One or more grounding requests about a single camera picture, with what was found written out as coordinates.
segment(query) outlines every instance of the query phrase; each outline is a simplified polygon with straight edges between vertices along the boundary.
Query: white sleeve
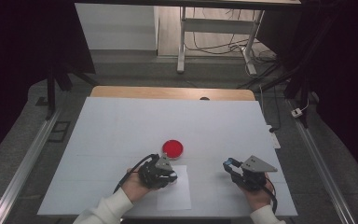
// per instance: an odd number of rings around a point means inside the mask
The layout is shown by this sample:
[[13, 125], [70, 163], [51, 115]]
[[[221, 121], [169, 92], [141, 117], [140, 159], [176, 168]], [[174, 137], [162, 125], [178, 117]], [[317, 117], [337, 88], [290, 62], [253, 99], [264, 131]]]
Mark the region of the white sleeve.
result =
[[119, 224], [133, 204], [122, 188], [108, 198], [102, 198], [96, 208], [82, 212], [74, 224]]
[[285, 221], [278, 220], [272, 212], [271, 205], [266, 205], [255, 210], [251, 214], [251, 219], [255, 224], [285, 224]]

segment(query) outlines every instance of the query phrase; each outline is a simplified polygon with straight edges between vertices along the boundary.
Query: white table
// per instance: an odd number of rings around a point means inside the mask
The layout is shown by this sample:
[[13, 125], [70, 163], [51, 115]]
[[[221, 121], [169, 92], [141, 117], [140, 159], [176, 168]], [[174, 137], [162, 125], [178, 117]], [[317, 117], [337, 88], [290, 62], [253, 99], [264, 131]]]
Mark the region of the white table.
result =
[[185, 152], [191, 209], [159, 211], [158, 193], [146, 195], [126, 217], [248, 217], [244, 195], [223, 161], [251, 155], [278, 168], [277, 216], [296, 216], [282, 168], [257, 101], [195, 101], [89, 97], [38, 215], [77, 216], [112, 194], [127, 168], [163, 143], [179, 140]]

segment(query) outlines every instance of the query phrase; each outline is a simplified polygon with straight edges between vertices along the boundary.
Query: cable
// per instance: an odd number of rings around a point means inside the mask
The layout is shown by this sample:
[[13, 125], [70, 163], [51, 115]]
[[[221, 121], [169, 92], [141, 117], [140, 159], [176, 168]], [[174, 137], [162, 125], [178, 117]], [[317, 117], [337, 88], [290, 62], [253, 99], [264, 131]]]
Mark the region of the cable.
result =
[[261, 90], [261, 84], [258, 85], [260, 88], [260, 97], [261, 97], [261, 112], [263, 113], [264, 119], [266, 118], [266, 115], [264, 114], [264, 102], [263, 102], [263, 91]]
[[206, 16], [205, 16], [205, 13], [204, 13], [203, 9], [205, 9], [205, 7], [202, 8], [202, 14], [204, 15], [204, 18], [206, 19]]
[[146, 156], [145, 158], [143, 158], [143, 159], [142, 159], [141, 161], [139, 161], [138, 163], [136, 163], [136, 165], [135, 165], [134, 167], [132, 167], [132, 169], [131, 169], [129, 172], [127, 172], [127, 173], [123, 176], [123, 178], [121, 178], [120, 181], [118, 181], [118, 184], [117, 184], [115, 190], [113, 191], [113, 193], [116, 193], [116, 191], [117, 191], [119, 188], [121, 188], [121, 186], [123, 186], [124, 182], [126, 182], [126, 180], [129, 178], [129, 176], [130, 176], [132, 173], [134, 173], [135, 169], [138, 168], [139, 165], [141, 165], [144, 161], [146, 161], [146, 160], [148, 160], [149, 158], [152, 158], [152, 157], [154, 157], [154, 156], [156, 156], [156, 154], [150, 154], [150, 155]]
[[[195, 15], [196, 15], [196, 9], [193, 7], [193, 18], [195, 18]], [[209, 53], [209, 54], [227, 54], [227, 53], [230, 53], [230, 52], [233, 52], [237, 47], [234, 47], [234, 46], [230, 46], [232, 44], [232, 39], [234, 38], [234, 35], [231, 37], [231, 40], [228, 44], [225, 44], [225, 45], [219, 45], [219, 46], [214, 46], [214, 47], [205, 47], [205, 48], [200, 48], [198, 45], [197, 45], [197, 41], [196, 41], [196, 34], [195, 32], [193, 32], [193, 41], [194, 41], [194, 45], [196, 46], [195, 49], [191, 49], [189, 48], [186, 43], [185, 43], [185, 48], [186, 49], [189, 49], [189, 50], [197, 50], [197, 51], [201, 51], [201, 52], [205, 52], [205, 53]], [[240, 42], [244, 42], [244, 41], [247, 41], [248, 39], [244, 39], [244, 40], [240, 40], [240, 41], [237, 41], [236, 43], [240, 43]], [[225, 52], [210, 52], [206, 49], [218, 49], [218, 48], [222, 48], [224, 46], [228, 46], [230, 48], [229, 51], [225, 51]]]
[[278, 69], [280, 66], [281, 66], [281, 65], [280, 65], [279, 63], [274, 63], [274, 64], [272, 64], [272, 65], [271, 65], [269, 68], [267, 68], [260, 76], [254, 77], [255, 79], [252, 79], [252, 80], [250, 80], [250, 81], [248, 81], [248, 82], [246, 82], [246, 83], [244, 83], [244, 84], [239, 85], [239, 86], [237, 87], [237, 89], [241, 89], [241, 88], [246, 87], [246, 86], [248, 86], [248, 89], [249, 89], [249, 87], [250, 87], [253, 83], [257, 82], [257, 80], [259, 80], [259, 79], [261, 79], [261, 78], [264, 78], [264, 77], [267, 77], [270, 73], [272, 73], [273, 71], [275, 71], [276, 69]]
[[190, 84], [191, 86], [198, 88], [198, 86], [190, 81], [185, 80], [185, 83]]
[[307, 98], [307, 105], [301, 109], [301, 111], [307, 109], [308, 105], [310, 104], [310, 98]]
[[258, 62], [258, 63], [275, 63], [275, 62], [277, 62], [276, 57], [264, 57], [264, 58], [263, 58], [263, 57], [260, 56], [262, 53], [264, 53], [264, 52], [269, 52], [269, 51], [272, 52], [272, 50], [266, 49], [266, 50], [263, 50], [263, 51], [259, 52], [259, 53], [258, 53], [258, 56], [255, 56], [255, 53], [254, 53], [254, 51], [252, 50], [252, 53], [254, 54], [254, 58], [252, 58], [252, 59], [254, 59], [256, 62], [257, 62], [257, 61], [260, 61], [260, 62]]
[[277, 106], [277, 114], [278, 114], [278, 128], [273, 128], [274, 129], [274, 131], [277, 131], [277, 130], [279, 130], [280, 128], [281, 128], [281, 112], [280, 112], [280, 110], [279, 110], [279, 106], [278, 106], [278, 100], [277, 100], [277, 91], [276, 91], [276, 88], [275, 88], [275, 86], [274, 86], [274, 99], [275, 99], [275, 105]]
[[262, 189], [269, 195], [269, 197], [271, 197], [271, 200], [272, 200], [272, 212], [275, 214], [275, 212], [277, 211], [277, 207], [278, 207], [278, 200], [276, 198], [276, 194], [277, 194], [277, 191], [275, 189], [275, 186], [274, 184], [272, 184], [272, 182], [266, 178], [267, 181], [271, 184], [272, 188], [273, 188], [273, 192], [272, 193], [269, 189], [267, 189], [265, 186], [262, 186]]
[[[255, 60], [255, 58], [257, 58], [257, 57], [255, 57], [255, 52], [251, 49], [251, 52], [253, 53], [253, 55], [254, 56], [252, 56], [252, 55], [250, 55], [251, 56], [251, 59], [252, 60]], [[245, 64], [245, 72], [246, 72], [246, 74], [249, 76], [249, 77], [253, 77], [253, 78], [259, 78], [259, 77], [262, 77], [262, 75], [259, 75], [259, 76], [252, 76], [251, 74], [250, 74], [250, 72], [249, 72], [249, 70], [248, 70], [248, 67], [247, 67], [247, 64], [248, 63], [250, 63], [251, 61], [249, 61], [249, 62], [247, 62], [246, 64]], [[262, 63], [260, 63], [260, 64], [265, 64], [265, 63], [276, 63], [277, 62], [277, 60], [270, 60], [270, 61], [265, 61], [265, 62], [262, 62]]]

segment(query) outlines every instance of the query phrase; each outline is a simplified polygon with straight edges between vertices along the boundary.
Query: small red object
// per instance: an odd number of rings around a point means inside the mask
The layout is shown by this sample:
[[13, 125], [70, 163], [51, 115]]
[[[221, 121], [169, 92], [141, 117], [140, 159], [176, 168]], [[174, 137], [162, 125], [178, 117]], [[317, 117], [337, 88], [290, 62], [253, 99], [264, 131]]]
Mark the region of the small red object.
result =
[[183, 153], [183, 146], [179, 141], [169, 140], [162, 146], [162, 152], [171, 159], [177, 159]]

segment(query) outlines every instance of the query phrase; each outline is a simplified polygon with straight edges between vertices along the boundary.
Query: table leg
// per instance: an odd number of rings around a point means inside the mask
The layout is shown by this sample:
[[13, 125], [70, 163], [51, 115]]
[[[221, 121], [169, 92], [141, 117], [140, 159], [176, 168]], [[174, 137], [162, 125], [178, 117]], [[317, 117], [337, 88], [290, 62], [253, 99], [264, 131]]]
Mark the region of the table leg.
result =
[[182, 16], [180, 20], [180, 44], [178, 54], [177, 73], [185, 72], [185, 23], [186, 23], [186, 8], [182, 7]]
[[252, 57], [251, 57], [251, 50], [252, 50], [252, 45], [255, 41], [255, 35], [257, 34], [258, 26], [260, 25], [261, 18], [263, 17], [264, 10], [257, 11], [256, 13], [257, 13], [257, 16], [255, 18], [254, 25], [252, 27], [252, 31], [249, 34], [248, 43], [246, 44], [246, 48], [242, 48], [243, 58], [245, 59], [246, 67], [248, 68], [250, 76], [256, 75], [255, 65], [254, 65], [254, 63], [252, 61]]

